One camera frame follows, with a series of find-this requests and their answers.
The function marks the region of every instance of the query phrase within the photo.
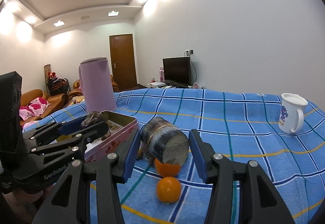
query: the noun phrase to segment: door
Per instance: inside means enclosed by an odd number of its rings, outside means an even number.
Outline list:
[[[136,87],[132,34],[110,36],[109,47],[113,78],[120,90]]]

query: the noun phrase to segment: pink kettle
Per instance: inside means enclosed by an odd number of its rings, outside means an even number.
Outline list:
[[[80,87],[87,112],[116,109],[116,101],[108,60],[97,57],[82,61],[79,66]]]

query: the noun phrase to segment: sofa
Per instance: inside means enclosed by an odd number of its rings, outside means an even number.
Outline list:
[[[114,81],[113,76],[110,75],[110,80],[112,81],[112,86],[113,86],[113,91],[114,92],[119,92],[119,86],[118,84]],[[74,82],[74,89],[71,90],[68,94],[68,100],[70,101],[74,96],[81,96],[82,91],[79,89],[80,87],[80,80],[78,79],[76,82]]]
[[[38,117],[30,117],[28,119],[20,120],[20,125],[23,126],[27,122],[35,121],[35,120],[41,120],[48,115],[51,115],[57,110],[60,110],[63,108],[65,101],[67,99],[67,94],[59,94],[56,96],[48,96],[46,92],[43,92],[40,89],[34,89],[31,91],[28,91],[27,93],[22,94],[21,97],[21,107],[27,106],[30,104],[32,100],[35,98],[41,96],[42,98],[46,99],[49,103],[51,103],[44,111],[44,113]]]

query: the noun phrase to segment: can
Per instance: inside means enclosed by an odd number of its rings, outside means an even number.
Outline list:
[[[183,165],[189,154],[189,140],[162,117],[152,118],[143,128],[141,140],[159,162]]]

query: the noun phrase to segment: television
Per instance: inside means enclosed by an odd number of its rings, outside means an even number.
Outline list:
[[[191,62],[189,57],[164,58],[165,83],[174,81],[177,83],[192,85]]]

